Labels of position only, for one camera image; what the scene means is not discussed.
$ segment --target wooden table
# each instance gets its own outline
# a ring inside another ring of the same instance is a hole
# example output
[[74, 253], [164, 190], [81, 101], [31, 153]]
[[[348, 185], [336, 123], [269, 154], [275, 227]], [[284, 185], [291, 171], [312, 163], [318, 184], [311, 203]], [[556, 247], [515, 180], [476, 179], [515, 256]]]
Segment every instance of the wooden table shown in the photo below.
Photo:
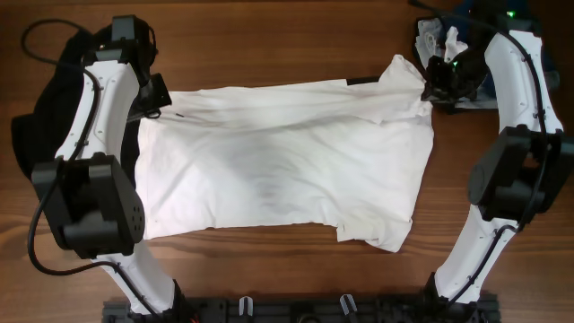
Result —
[[[26, 233], [38, 202], [13, 157], [12, 117], [32, 111], [53, 68], [19, 50], [24, 27], [60, 17], [92, 31], [113, 15], [134, 13], [157, 34], [153, 70], [173, 91], [227, 85], [261, 86], [381, 74], [394, 54], [412, 60], [414, 19], [427, 13], [406, 1], [241, 2], [201, 0], [5, 0], [0, 4], [0, 321], [97, 322], [101, 304], [121, 298], [102, 270], [52, 277], [26, 255]], [[450, 7], [457, 1], [443, 1]], [[571, 10], [533, 3], [544, 39], [561, 72], [554, 107], [574, 127], [574, 30], [562, 28]], [[56, 57], [73, 34], [46, 27], [30, 40]], [[446, 259], [468, 213], [466, 182], [475, 161], [497, 136], [496, 113], [433, 113], [435, 141], [413, 215], [413, 229], [396, 254], [364, 242], [337, 243], [320, 225], [206, 230], [152, 240], [152, 251], [188, 296], [296, 297], [416, 292]], [[574, 316], [574, 181], [548, 214], [510, 242], [484, 289], [500, 296], [505, 322], [565, 322]], [[45, 220], [37, 252], [50, 267], [85, 261], [60, 250]]]

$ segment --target black cable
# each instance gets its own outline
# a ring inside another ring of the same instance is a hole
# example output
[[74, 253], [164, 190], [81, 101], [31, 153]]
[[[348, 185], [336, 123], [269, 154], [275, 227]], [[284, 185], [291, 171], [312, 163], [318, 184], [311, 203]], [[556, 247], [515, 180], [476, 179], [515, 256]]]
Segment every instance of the black cable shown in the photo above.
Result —
[[38, 207], [36, 208], [36, 211], [34, 212], [34, 215], [32, 216], [32, 220], [30, 222], [30, 229], [28, 231], [28, 256], [30, 258], [30, 262], [40, 272], [47, 274], [47, 275], [56, 275], [56, 276], [74, 275], [74, 274], [81, 273], [82, 271], [92, 269], [92, 268], [95, 268], [98, 266], [109, 266], [112, 269], [114, 269], [114, 271], [116, 271], [116, 273], [122, 278], [124, 283], [126, 283], [127, 288], [129, 288], [129, 290], [134, 294], [135, 298], [139, 302], [142, 303], [142, 305], [152, 314], [152, 316], [154, 316], [156, 319], [161, 319], [160, 316], [150, 306], [150, 304], [145, 300], [145, 298], [142, 296], [142, 294], [140, 294], [137, 291], [137, 289], [132, 284], [129, 277], [126, 275], [126, 273], [123, 271], [123, 269], [121, 268], [121, 266], [119, 264], [116, 264], [116, 263], [113, 263], [110, 261], [99, 261], [99, 262], [91, 263], [88, 265], [79, 266], [79, 267], [73, 268], [73, 269], [54, 270], [54, 269], [49, 269], [49, 268], [46, 268], [45, 266], [43, 266], [39, 262], [39, 260], [36, 256], [36, 251], [34, 250], [34, 239], [36, 237], [36, 228], [38, 227], [39, 218], [42, 214], [42, 211], [46, 207], [46, 204], [48, 203], [50, 197], [54, 193], [54, 190], [56, 190], [58, 182], [67, 173], [67, 167], [70, 165], [70, 163], [72, 161], [74, 161], [78, 157], [78, 155], [82, 151], [83, 147], [85, 146], [86, 138], [88, 137], [91, 125], [93, 123], [93, 120], [96, 116], [96, 112], [98, 110], [98, 105], [100, 103], [100, 84], [98, 83], [98, 79], [90, 71], [86, 70], [85, 68], [73, 65], [73, 64], [68, 64], [65, 62], [58, 62], [54, 59], [49, 59], [46, 57], [40, 57], [40, 56], [32, 53], [28, 49], [28, 46], [26, 44], [26, 39], [28, 38], [28, 35], [30, 34], [30, 32], [40, 25], [49, 24], [49, 23], [67, 24], [69, 26], [75, 27], [79, 31], [83, 31], [83, 32], [86, 32], [86, 33], [91, 35], [91, 33], [89, 31], [87, 31], [84, 27], [82, 27], [82, 26], [80, 26], [74, 22], [69, 22], [69, 21], [62, 20], [62, 19], [39, 20], [39, 21], [36, 21], [33, 24], [31, 24], [30, 26], [28, 26], [28, 28], [22, 34], [21, 47], [22, 47], [23, 52], [26, 55], [28, 55], [29, 57], [34, 58], [40, 62], [55, 65], [55, 66], [62, 66], [65, 68], [69, 68], [71, 70], [78, 71], [79, 73], [83, 73], [83, 74], [88, 75], [88, 77], [93, 82], [93, 84], [92, 84], [93, 101], [91, 103], [90, 113], [88, 114], [88, 117], [86, 118], [86, 122], [83, 126], [82, 133], [80, 134], [80, 138], [77, 142], [76, 147], [74, 148], [74, 151], [72, 152], [72, 154], [70, 155], [70, 158], [68, 159], [68, 163], [66, 164], [66, 166], [62, 170], [58, 170], [56, 178], [50, 184], [50, 187], [48, 188], [48, 191], [46, 192], [46, 194], [44, 194], [44, 196], [40, 199]]
[[456, 14], [456, 13], [452, 13], [452, 12], [448, 12], [448, 11], [443, 11], [443, 10], [437, 9], [435, 7], [423, 4], [418, 0], [409, 0], [409, 4], [416, 6], [416, 7], [419, 7], [419, 8], [422, 8], [422, 9], [430, 10], [433, 13], [435, 13], [437, 16], [450, 16], [450, 17], [457, 18], [457, 19], [464, 21], [464, 22], [472, 23], [478, 27], [482, 27], [482, 28], [488, 29], [490, 31], [494, 31], [495, 33], [499, 33], [500, 35], [504, 36], [506, 39], [510, 40], [510, 42], [518, 48], [518, 51], [522, 55], [524, 62], [526, 62], [526, 64], [528, 65], [528, 69], [530, 70], [530, 74], [532, 75], [532, 78], [533, 78], [533, 81], [535, 84], [535, 92], [536, 92], [536, 109], [538, 111], [538, 113], [536, 114], [536, 117], [538, 118], [538, 123], [540, 124], [540, 133], [542, 134], [541, 138], [542, 138], [542, 148], [543, 149], [542, 149], [542, 156], [540, 156], [540, 169], [538, 171], [538, 176], [536, 177], [536, 181], [535, 181], [535, 184], [533, 186], [532, 194], [530, 196], [530, 199], [528, 200], [528, 204], [526, 205], [526, 208], [524, 209], [524, 211], [522, 213], [522, 216], [520, 218], [520, 222], [518, 223], [517, 228], [515, 228], [511, 225], [504, 225], [503, 227], [501, 227], [496, 232], [496, 236], [494, 237], [494, 240], [492, 241], [492, 244], [489, 247], [486, 255], [484, 255], [483, 261], [480, 263], [478, 268], [476, 268], [476, 271], [470, 277], [470, 279], [465, 284], [465, 286], [453, 298], [451, 298], [448, 301], [447, 305], [445, 306], [445, 310], [446, 310], [450, 306], [452, 306], [452, 304], [454, 304], [468, 290], [468, 288], [471, 285], [474, 284], [476, 277], [478, 277], [478, 275], [482, 272], [482, 270], [484, 269], [484, 266], [486, 265], [489, 258], [491, 257], [491, 254], [494, 251], [494, 248], [496, 247], [497, 243], [499, 242], [500, 237], [502, 236], [502, 233], [505, 230], [512, 230], [513, 232], [521, 232], [522, 230], [524, 230], [524, 226], [526, 225], [527, 219], [529, 219], [529, 215], [535, 211], [533, 208], [534, 208], [534, 204], [535, 204], [536, 195], [538, 194], [538, 190], [540, 189], [540, 185], [542, 184], [542, 180], [544, 178], [544, 172], [546, 171], [546, 160], [548, 159], [548, 152], [547, 152], [548, 134], [546, 132], [546, 123], [544, 122], [544, 118], [545, 118], [545, 116], [544, 116], [544, 104], [543, 104], [543, 99], [542, 99], [542, 88], [540, 87], [540, 80], [538, 78], [538, 73], [536, 72], [535, 65], [532, 61], [532, 58], [530, 57], [530, 55], [528, 54], [526, 49], [514, 37], [512, 37], [506, 31], [504, 31], [500, 28], [496, 28], [496, 27], [494, 27], [488, 23], [480, 22], [480, 21], [477, 21], [473, 18], [465, 17], [465, 16], [460, 15], [460, 14]]
[[155, 31], [153, 31], [152, 26], [148, 26], [148, 28], [150, 29], [150, 32], [152, 33], [152, 39], [153, 39], [152, 60], [150, 61], [150, 66], [151, 66], [151, 65], [153, 65], [153, 62], [155, 62], [155, 56], [158, 52], [158, 47], [157, 47], [157, 43], [155, 42]]

